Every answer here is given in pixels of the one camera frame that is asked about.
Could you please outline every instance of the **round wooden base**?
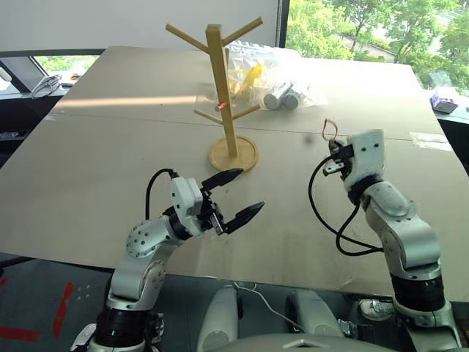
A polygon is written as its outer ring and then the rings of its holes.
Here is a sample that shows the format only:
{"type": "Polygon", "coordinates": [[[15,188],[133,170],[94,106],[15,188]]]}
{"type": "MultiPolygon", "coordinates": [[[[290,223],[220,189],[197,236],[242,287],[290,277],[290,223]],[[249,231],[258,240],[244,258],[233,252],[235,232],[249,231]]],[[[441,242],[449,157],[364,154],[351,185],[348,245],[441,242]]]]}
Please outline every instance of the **round wooden base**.
{"type": "Polygon", "coordinates": [[[220,139],[210,148],[210,162],[216,169],[225,171],[240,167],[248,171],[257,164],[259,151],[254,142],[244,136],[237,136],[236,140],[237,157],[228,155],[228,145],[225,138],[220,139]]]}

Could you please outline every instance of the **yellow object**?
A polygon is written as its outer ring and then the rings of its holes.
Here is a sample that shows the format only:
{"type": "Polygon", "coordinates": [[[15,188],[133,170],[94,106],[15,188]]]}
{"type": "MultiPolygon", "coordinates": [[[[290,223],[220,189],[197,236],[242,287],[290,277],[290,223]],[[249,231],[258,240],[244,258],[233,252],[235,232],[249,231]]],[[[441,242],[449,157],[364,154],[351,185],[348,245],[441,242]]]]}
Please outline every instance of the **yellow object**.
{"type": "Polygon", "coordinates": [[[241,84],[240,90],[235,93],[236,95],[243,95],[248,98],[249,90],[254,85],[254,82],[262,75],[264,72],[264,65],[257,64],[253,68],[251,68],[244,78],[243,83],[241,84]]]}

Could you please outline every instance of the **wooden mug tree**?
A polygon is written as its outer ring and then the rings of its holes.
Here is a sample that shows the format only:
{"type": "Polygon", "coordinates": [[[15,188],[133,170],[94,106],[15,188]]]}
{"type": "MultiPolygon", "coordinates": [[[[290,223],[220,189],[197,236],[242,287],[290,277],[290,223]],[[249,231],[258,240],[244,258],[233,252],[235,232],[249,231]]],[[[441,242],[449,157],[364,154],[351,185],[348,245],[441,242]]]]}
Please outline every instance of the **wooden mug tree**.
{"type": "Polygon", "coordinates": [[[221,113],[221,120],[198,109],[195,109],[194,112],[213,122],[219,123],[224,127],[225,138],[216,142],[210,149],[209,154],[212,165],[216,169],[222,171],[232,169],[234,167],[249,170],[256,165],[259,157],[259,151],[253,141],[247,137],[236,135],[233,121],[260,109],[260,106],[256,105],[246,109],[245,111],[233,114],[232,100],[229,94],[226,52],[224,46],[230,44],[232,41],[238,39],[261,24],[262,18],[259,17],[225,38],[222,38],[221,36],[221,25],[209,24],[205,30],[207,45],[200,43],[198,40],[180,31],[171,24],[166,24],[167,31],[177,35],[179,38],[185,40],[210,56],[218,96],[217,107],[221,113]]]}

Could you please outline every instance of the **plastic bag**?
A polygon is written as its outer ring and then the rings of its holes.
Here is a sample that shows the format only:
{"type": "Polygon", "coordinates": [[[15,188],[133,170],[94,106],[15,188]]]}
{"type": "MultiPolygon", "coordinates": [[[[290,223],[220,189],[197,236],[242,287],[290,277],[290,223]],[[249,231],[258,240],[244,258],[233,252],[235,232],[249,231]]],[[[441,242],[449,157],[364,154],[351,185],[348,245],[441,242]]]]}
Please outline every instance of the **plastic bag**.
{"type": "Polygon", "coordinates": [[[297,51],[235,41],[229,45],[229,88],[234,105],[296,109],[325,105],[325,96],[302,77],[297,51]]]}

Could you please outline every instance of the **tree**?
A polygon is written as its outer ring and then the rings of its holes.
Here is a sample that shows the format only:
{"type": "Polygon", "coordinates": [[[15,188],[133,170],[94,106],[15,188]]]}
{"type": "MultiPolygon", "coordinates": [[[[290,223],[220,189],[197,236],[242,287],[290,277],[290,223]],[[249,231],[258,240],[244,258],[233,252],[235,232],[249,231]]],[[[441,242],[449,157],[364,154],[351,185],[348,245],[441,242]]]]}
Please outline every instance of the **tree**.
{"type": "Polygon", "coordinates": [[[360,41],[362,29],[374,29],[378,24],[387,24],[391,18],[391,0],[332,0],[337,8],[343,8],[346,19],[355,25],[353,44],[355,49],[357,41],[360,41]]]}
{"type": "Polygon", "coordinates": [[[321,0],[291,0],[285,46],[306,57],[352,59],[350,50],[337,37],[349,27],[343,9],[334,9],[321,0]]]}
{"type": "Polygon", "coordinates": [[[452,62],[469,64],[469,12],[454,18],[441,38],[440,52],[452,62]]]}
{"type": "Polygon", "coordinates": [[[95,62],[96,55],[69,55],[69,56],[35,56],[37,62],[47,72],[71,70],[75,65],[80,65],[88,70],[95,62]]]}
{"type": "Polygon", "coordinates": [[[421,86],[432,89],[436,84],[447,84],[456,87],[460,94],[469,92],[469,67],[454,63],[451,60],[429,53],[409,53],[402,57],[402,63],[412,66],[421,86]],[[434,77],[447,76],[447,82],[435,82],[434,77]]]}
{"type": "Polygon", "coordinates": [[[425,52],[433,38],[442,32],[437,24],[437,12],[457,7],[457,0],[401,0],[396,6],[388,37],[394,39],[391,48],[394,62],[410,53],[425,52]]]}
{"type": "Polygon", "coordinates": [[[372,55],[369,54],[368,50],[357,51],[355,53],[355,57],[353,59],[355,61],[386,62],[386,58],[384,56],[382,56],[382,55],[372,56],[372,55]]]}

